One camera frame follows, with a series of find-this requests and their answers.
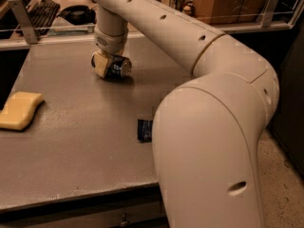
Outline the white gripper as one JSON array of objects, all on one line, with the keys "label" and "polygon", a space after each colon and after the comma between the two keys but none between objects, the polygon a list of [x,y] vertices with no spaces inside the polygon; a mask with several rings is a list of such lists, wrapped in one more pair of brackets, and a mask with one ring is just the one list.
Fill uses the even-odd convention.
[{"label": "white gripper", "polygon": [[97,75],[104,78],[110,68],[113,57],[111,55],[122,55],[127,40],[128,31],[122,35],[108,35],[98,27],[94,29],[94,42],[100,51],[92,54],[91,65]]}]

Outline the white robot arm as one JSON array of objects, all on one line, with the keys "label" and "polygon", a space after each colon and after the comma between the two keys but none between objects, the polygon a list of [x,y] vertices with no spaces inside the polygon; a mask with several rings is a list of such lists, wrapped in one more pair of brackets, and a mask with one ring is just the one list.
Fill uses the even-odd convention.
[{"label": "white robot arm", "polygon": [[94,1],[102,53],[120,52],[133,25],[192,77],[162,100],[153,121],[153,157],[170,228],[266,228],[257,146],[279,99],[271,64],[156,0]]}]

